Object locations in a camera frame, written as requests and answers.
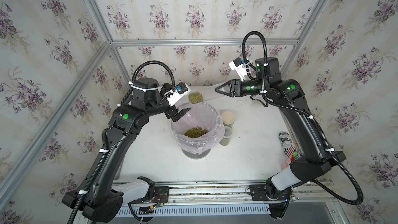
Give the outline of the aluminium frame post right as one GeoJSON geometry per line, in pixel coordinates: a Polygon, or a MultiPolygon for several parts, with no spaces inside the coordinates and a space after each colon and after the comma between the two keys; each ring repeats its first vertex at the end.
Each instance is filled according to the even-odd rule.
{"type": "Polygon", "coordinates": [[[299,51],[304,46],[306,40],[311,34],[311,31],[315,28],[315,25],[321,16],[323,10],[326,8],[329,0],[317,0],[307,21],[304,23],[302,30],[298,36],[297,44],[293,45],[293,48],[290,50],[284,64],[281,68],[282,77],[284,78],[289,69],[293,66],[295,59],[298,56],[299,51]]]}

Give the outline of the mesh bin with plastic bag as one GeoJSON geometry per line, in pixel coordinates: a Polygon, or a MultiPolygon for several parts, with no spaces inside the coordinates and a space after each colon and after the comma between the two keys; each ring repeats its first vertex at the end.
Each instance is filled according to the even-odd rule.
{"type": "Polygon", "coordinates": [[[188,158],[202,159],[224,138],[221,115],[205,102],[184,103],[180,108],[190,110],[178,121],[170,123],[172,137],[188,158]]]}

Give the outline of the aluminium frame post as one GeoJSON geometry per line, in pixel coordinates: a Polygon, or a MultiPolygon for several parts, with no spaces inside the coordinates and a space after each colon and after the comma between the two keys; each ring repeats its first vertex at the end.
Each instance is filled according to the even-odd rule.
{"type": "Polygon", "coordinates": [[[293,66],[295,59],[298,56],[299,51],[304,46],[306,40],[311,34],[311,31],[315,28],[315,25],[321,16],[323,10],[326,8],[329,0],[317,0],[307,21],[304,23],[302,30],[298,36],[297,44],[293,45],[293,48],[290,50],[284,64],[281,68],[282,77],[284,78],[289,69],[293,66]]]}
{"type": "Polygon", "coordinates": [[[129,72],[127,71],[125,64],[122,60],[122,57],[114,45],[114,39],[111,35],[111,32],[106,24],[105,18],[100,11],[98,3],[96,0],[84,0],[89,12],[93,18],[94,23],[97,26],[98,33],[102,37],[102,39],[107,43],[107,46],[110,49],[110,54],[114,59],[116,66],[121,73],[121,77],[123,78],[124,82],[128,85],[128,81],[131,79],[129,72]]]}

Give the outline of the clear jar with mung beans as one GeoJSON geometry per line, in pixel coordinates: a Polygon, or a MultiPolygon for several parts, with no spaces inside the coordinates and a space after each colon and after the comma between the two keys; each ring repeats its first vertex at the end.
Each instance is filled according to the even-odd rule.
{"type": "Polygon", "coordinates": [[[204,97],[200,92],[192,92],[188,95],[191,104],[198,104],[204,101],[204,97]]]}

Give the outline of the jar with beige lid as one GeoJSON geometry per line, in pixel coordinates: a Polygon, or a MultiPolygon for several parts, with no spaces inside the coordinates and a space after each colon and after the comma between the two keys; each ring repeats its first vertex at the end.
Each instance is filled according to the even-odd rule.
{"type": "Polygon", "coordinates": [[[235,115],[232,112],[225,111],[221,114],[223,125],[232,128],[235,122],[235,115]]]}

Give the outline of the aluminium frame crossbar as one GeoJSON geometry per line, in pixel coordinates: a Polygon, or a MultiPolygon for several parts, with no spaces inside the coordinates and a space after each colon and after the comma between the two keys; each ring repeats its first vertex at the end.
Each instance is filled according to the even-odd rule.
{"type": "MultiPolygon", "coordinates": [[[[118,39],[111,41],[115,47],[146,47],[146,46],[239,46],[242,38],[211,38],[211,39],[118,39]]],[[[298,38],[268,38],[268,45],[297,45],[298,38]]],[[[249,38],[247,45],[261,45],[260,38],[249,38]]]]}

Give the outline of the open clear jar middle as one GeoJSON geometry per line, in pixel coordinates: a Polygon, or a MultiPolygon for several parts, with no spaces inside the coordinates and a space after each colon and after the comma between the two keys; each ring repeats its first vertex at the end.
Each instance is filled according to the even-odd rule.
{"type": "Polygon", "coordinates": [[[232,136],[232,129],[228,126],[225,126],[224,136],[223,136],[223,139],[219,142],[219,144],[222,146],[229,145],[231,136],[232,136]]]}

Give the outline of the pink pen holder cup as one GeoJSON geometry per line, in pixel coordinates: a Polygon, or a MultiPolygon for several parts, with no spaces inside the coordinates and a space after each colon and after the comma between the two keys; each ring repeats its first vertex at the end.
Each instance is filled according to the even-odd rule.
{"type": "Polygon", "coordinates": [[[286,159],[280,166],[281,170],[283,171],[284,169],[288,168],[291,162],[294,161],[294,158],[288,158],[286,159]]]}

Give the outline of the pens in holder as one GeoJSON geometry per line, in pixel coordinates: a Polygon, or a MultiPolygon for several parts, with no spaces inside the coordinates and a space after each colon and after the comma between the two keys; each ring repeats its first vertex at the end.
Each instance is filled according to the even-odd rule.
{"type": "Polygon", "coordinates": [[[302,157],[302,156],[303,156],[303,155],[302,155],[300,152],[295,151],[295,152],[292,154],[292,156],[290,157],[290,162],[293,162],[293,161],[297,160],[298,158],[300,158],[300,157],[302,157]]]}

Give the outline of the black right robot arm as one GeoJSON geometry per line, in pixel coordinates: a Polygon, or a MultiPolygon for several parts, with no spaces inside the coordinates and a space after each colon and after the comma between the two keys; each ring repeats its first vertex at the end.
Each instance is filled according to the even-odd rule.
{"type": "Polygon", "coordinates": [[[267,61],[260,58],[255,64],[236,58],[229,67],[239,78],[222,84],[215,91],[229,97],[262,96],[266,105],[279,108],[296,138],[297,146],[290,147],[298,153],[298,158],[289,155],[291,163],[266,181],[263,192],[269,200],[286,199],[292,187],[306,182],[317,184],[317,178],[334,166],[347,172],[342,164],[344,153],[327,141],[300,84],[293,79],[282,80],[277,58],[267,61]]]}

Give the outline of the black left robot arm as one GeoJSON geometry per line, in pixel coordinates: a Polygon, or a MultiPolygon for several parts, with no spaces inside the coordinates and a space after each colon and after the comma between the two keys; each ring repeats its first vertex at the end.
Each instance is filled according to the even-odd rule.
{"type": "Polygon", "coordinates": [[[94,222],[110,222],[121,207],[138,199],[151,198],[154,182],[138,177],[127,188],[112,188],[113,180],[124,156],[151,116],[165,114],[173,122],[181,119],[188,108],[178,110],[175,104],[190,93],[185,83],[164,84],[158,88],[157,80],[140,78],[129,82],[129,90],[114,110],[108,127],[102,131],[102,148],[83,180],[75,190],[67,192],[62,203],[72,209],[68,223],[72,224],[81,211],[94,222]]]}

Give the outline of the aluminium frame post left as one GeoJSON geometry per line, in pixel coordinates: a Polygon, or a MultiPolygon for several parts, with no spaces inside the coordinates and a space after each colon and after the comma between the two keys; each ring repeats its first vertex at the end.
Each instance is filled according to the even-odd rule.
{"type": "Polygon", "coordinates": [[[124,82],[128,85],[128,81],[131,79],[129,72],[127,71],[125,64],[122,60],[122,57],[114,45],[114,39],[111,35],[111,32],[106,24],[105,18],[100,11],[98,3],[96,0],[84,0],[89,12],[93,18],[94,23],[97,26],[98,33],[102,37],[102,39],[107,43],[107,46],[110,49],[110,54],[114,59],[116,66],[121,73],[121,77],[123,78],[124,82]]]}

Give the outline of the mung beans in bin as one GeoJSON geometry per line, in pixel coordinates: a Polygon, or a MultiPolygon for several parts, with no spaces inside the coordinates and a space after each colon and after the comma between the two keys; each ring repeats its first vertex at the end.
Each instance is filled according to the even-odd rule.
{"type": "Polygon", "coordinates": [[[205,134],[208,133],[208,130],[196,127],[196,128],[190,128],[188,129],[185,133],[184,136],[187,136],[189,138],[199,138],[205,134]]]}

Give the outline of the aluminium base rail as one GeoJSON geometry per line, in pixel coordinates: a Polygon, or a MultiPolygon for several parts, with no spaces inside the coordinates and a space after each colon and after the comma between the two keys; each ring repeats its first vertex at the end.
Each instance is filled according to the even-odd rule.
{"type": "Polygon", "coordinates": [[[108,223],[118,217],[135,217],[147,222],[153,217],[226,216],[239,214],[285,214],[294,202],[335,200],[318,185],[306,183],[285,189],[274,199],[265,193],[265,182],[255,181],[189,181],[156,182],[137,179],[115,183],[100,200],[94,191],[87,192],[79,208],[93,222],[108,223]]]}

